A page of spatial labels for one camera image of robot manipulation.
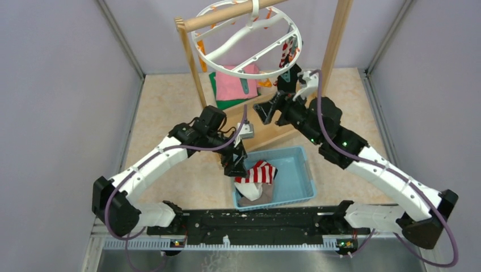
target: white wall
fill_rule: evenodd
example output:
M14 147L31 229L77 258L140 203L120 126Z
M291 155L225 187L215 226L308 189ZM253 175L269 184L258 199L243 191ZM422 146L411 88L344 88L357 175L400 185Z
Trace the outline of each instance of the white wall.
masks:
M0 3L0 271L78 271L140 79L94 1Z
M417 1L374 73L401 167L459 195L448 222L460 252L452 271L479 270L480 14L479 0ZM440 245L451 260L446 237Z
M106 0L120 28L132 47L143 71L150 73L187 73L189 68L177 34L174 17L184 19L196 16L215 0ZM389 26L398 13L403 0L356 0L351 9L343 42L336 60L337 67L367 67ZM276 7L288 14L301 31L305 41L299 58L303 67L320 67L326 50L336 0L290 0ZM220 60L220 64L239 64L264 48L268 38L278 39L280 32L261 30L246 37L239 50ZM207 51L217 48L232 31L210 37L205 41ZM281 49L257 63L261 69L275 69Z

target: white cable tie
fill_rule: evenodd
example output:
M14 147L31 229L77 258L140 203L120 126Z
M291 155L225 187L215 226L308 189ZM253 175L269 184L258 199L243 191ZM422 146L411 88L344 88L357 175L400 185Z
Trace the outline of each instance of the white cable tie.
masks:
M386 164L384 165L383 168L381 168L381 173L379 173L379 176L384 174L389 168L390 168L391 163L389 161L386 161Z
M401 189L401 193L402 193L406 188L409 187L409 184L410 184L410 183L412 183L412 177L411 177L411 176L409 176L409 177L407 178L407 182L404 184L403 188Z
M155 149L157 149L161 155L164 154L164 149L161 148L161 146L156 146Z

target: wooden frame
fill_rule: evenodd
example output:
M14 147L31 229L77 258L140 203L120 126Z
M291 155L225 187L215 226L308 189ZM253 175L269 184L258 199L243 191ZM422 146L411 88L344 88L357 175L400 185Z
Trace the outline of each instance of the wooden frame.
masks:
M273 6L275 4L285 2L287 0L259 0L259 8L263 9L265 7ZM322 72L322 90L323 95L325 94L327 84L331 77L332 68L336 61L337 51L341 44L346 22L349 18L349 12L351 10L353 0L338 0L336 13L334 15L334 20L331 26L331 32L329 34L329 40L327 41L326 51L324 53L324 59L321 66ZM202 90L202 84L200 83L199 72L197 71L194 54L187 36L188 33L198 30L200 28L211 26L212 24L217 24L231 18L241 16L243 14L248 14L252 11L252 0L239 3L237 5L232 5L231 7L218 10L217 12L211 12L199 17L194 17L188 20L183 20L181 17L175 18L175 24L177 26L177 31L179 32L180 39L184 46L185 56L189 67L191 69L192 77L199 95L200 104L202 107L206 107L207 103L205 101L204 91ZM261 95L254 99L251 99L245 103L236 105L229 109L224 110L227 114L227 124L226 128L237 125L237 122L242 118L243 106L247 104L247 116L251 123L255 127L255 138L244 140L244 146L247 151L253 151L261 149L262 147L282 141L294 134L296 129L292 126L282 126L278 127L274 123L269 125L263 125L260 122L259 117L252 108L255 103L264 102L272 97L272 93Z

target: white hook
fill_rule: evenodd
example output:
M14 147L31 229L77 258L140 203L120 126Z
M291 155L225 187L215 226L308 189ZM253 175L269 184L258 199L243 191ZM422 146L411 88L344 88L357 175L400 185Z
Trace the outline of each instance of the white hook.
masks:
M252 28L252 22L254 22L255 18L259 17L259 0L252 0L252 13L251 17L247 21L247 26Z

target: pink towel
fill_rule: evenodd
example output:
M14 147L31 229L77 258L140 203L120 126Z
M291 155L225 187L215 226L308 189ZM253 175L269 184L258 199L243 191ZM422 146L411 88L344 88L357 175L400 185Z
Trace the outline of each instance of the pink towel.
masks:
M235 66L224 66L226 69L233 69ZM255 64L247 65L244 68L246 74L258 74L259 68ZM235 99L249 99L256 97L257 94L257 81L255 79L247 79L247 85L249 92L244 93L242 88L241 79L235 76L226 75L221 72L216 73L216 86L217 86L217 101L235 100Z

